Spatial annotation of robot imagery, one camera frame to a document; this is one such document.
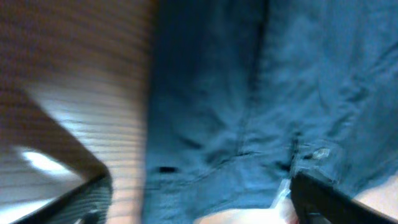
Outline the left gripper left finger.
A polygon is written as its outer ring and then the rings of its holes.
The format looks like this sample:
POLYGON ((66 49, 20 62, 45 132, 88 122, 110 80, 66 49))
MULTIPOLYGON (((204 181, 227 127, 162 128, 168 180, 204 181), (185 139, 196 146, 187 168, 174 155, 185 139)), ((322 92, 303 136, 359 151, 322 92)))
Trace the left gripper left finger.
POLYGON ((113 196, 110 175, 99 175, 13 224, 105 224, 113 196))

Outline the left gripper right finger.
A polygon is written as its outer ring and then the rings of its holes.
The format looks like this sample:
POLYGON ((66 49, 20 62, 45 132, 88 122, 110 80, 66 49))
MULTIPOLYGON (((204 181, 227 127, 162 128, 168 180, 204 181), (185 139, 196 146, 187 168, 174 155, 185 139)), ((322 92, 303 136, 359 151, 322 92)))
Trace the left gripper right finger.
POLYGON ((290 197, 300 224, 397 224, 397 220, 355 202, 345 194, 303 172, 293 177, 290 197))

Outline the navy blue shorts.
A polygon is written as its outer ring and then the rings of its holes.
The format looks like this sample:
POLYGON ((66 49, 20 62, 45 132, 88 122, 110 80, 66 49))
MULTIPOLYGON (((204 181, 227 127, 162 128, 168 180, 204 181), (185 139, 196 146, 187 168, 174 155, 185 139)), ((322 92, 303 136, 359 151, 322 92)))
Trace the navy blue shorts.
POLYGON ((312 170, 355 197, 397 172, 397 2, 167 0, 143 223, 268 208, 312 170))

